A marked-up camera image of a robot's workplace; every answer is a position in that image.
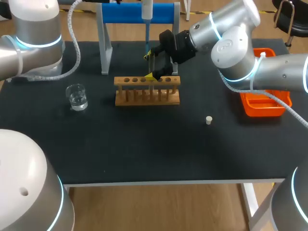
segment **orange tray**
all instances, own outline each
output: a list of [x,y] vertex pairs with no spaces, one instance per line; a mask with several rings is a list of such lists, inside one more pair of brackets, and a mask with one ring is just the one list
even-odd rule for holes
[[[265,52],[266,57],[276,56],[275,52],[270,48],[255,48],[256,57],[260,57],[261,53]],[[266,90],[268,93],[278,97],[290,107],[292,102],[289,91],[282,90]],[[285,112],[285,108],[276,103],[273,99],[266,95],[240,93],[245,112],[250,117],[272,117],[281,116]]]

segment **test tube rack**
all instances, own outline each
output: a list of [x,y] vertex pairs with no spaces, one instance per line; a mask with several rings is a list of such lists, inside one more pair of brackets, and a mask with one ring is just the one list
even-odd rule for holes
[[[115,96],[116,106],[148,106],[180,104],[178,85],[179,76],[162,76],[158,81],[145,77],[115,77],[114,85],[118,87]],[[147,89],[125,90],[123,87],[142,86]],[[155,86],[169,87],[155,89]]]

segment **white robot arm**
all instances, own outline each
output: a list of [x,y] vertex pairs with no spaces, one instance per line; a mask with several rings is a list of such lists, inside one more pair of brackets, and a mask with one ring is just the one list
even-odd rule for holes
[[[254,76],[256,90],[308,93],[308,54],[265,58],[255,70],[258,58],[254,56],[251,34],[259,24],[260,16],[253,0],[233,0],[189,30],[177,35],[170,31],[161,33],[161,45],[152,53],[158,55],[165,51],[174,62],[181,64],[194,57],[197,51],[211,51],[214,65],[236,89],[249,90],[251,76]],[[153,76],[158,79],[160,74],[153,73]]]
[[57,0],[9,0],[16,35],[0,38],[0,80],[62,60]]

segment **blue frame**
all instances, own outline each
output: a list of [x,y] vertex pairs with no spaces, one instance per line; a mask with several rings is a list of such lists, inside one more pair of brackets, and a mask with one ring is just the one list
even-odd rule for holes
[[[103,3],[104,23],[143,24],[141,3]],[[174,4],[154,3],[151,24],[173,24]]]

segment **floor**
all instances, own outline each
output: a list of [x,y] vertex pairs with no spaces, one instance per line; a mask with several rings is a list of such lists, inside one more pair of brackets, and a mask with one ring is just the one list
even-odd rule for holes
[[[229,0],[192,0],[191,11],[214,11],[228,2]],[[255,3],[261,11],[276,10],[270,0],[255,0]],[[60,15],[63,38],[71,40],[66,26],[66,13]],[[185,15],[182,15],[180,29],[188,29],[205,16],[192,14],[186,22]],[[273,28],[273,16],[272,13],[260,14],[261,25],[254,30],[254,38],[283,38],[286,41],[287,35]],[[98,40],[94,14],[75,13],[73,28],[78,41]],[[144,25],[117,24],[108,25],[108,28],[111,40],[145,38]],[[171,27],[152,25],[150,39],[158,40],[159,33],[167,28]],[[12,21],[0,22],[0,35],[12,33]],[[308,52],[308,39],[295,38],[291,52]],[[259,204],[271,187],[270,183],[254,184]],[[75,231],[248,230],[243,197],[236,184],[75,188],[71,197],[76,210]],[[267,224],[263,230],[271,231],[272,227]]]

